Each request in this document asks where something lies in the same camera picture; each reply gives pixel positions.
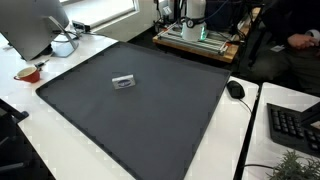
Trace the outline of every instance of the white device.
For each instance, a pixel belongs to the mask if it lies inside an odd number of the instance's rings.
[[[122,76],[118,78],[113,78],[112,83],[115,89],[127,88],[136,85],[133,75]]]
[[[204,21],[206,0],[186,0],[187,15],[182,27],[182,38],[186,41],[204,40],[207,36]]]

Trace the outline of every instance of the window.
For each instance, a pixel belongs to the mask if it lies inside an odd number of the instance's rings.
[[[135,0],[60,0],[71,20],[97,27],[136,10]]]

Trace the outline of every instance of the gray mat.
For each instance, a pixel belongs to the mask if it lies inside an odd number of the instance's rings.
[[[112,78],[136,85],[115,90]],[[117,43],[37,94],[137,179],[183,179],[229,71]]]

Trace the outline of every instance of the gray fabric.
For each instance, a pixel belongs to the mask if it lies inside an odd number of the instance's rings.
[[[111,79],[133,74],[115,90]],[[137,179],[183,179],[229,72],[118,43],[37,90]]]
[[[286,48],[280,52],[271,51],[275,43],[265,46],[258,54],[251,69],[250,80],[273,80],[286,71],[298,77],[307,93],[320,94],[320,57],[317,48],[294,50]]]

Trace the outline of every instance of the person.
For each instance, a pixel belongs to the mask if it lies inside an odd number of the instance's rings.
[[[305,92],[320,95],[319,39],[306,35],[311,29],[320,31],[319,8],[320,0],[271,3],[262,14],[262,21],[276,40],[258,52],[249,75],[251,80],[274,80],[291,71]]]

